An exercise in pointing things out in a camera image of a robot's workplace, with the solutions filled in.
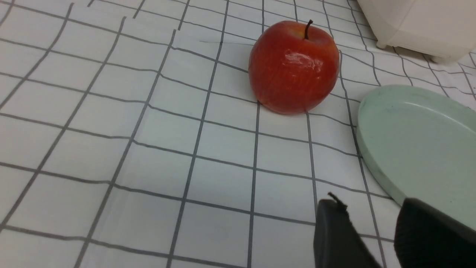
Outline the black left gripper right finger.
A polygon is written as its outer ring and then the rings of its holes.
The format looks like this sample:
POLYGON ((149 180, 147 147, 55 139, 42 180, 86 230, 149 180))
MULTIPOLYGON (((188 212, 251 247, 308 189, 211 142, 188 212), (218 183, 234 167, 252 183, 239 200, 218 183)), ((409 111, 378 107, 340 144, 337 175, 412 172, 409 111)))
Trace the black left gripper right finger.
POLYGON ((416 198, 398 214, 394 249, 403 268, 474 268, 476 233, 416 198))

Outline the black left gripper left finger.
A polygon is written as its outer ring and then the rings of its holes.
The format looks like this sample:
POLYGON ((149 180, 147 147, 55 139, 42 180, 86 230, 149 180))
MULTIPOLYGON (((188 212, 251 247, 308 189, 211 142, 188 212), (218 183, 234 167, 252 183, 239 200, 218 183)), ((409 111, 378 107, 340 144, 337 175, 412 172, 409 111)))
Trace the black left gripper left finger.
POLYGON ((357 233, 344 204, 335 194, 318 202, 314 232, 316 268, 381 268, 357 233))

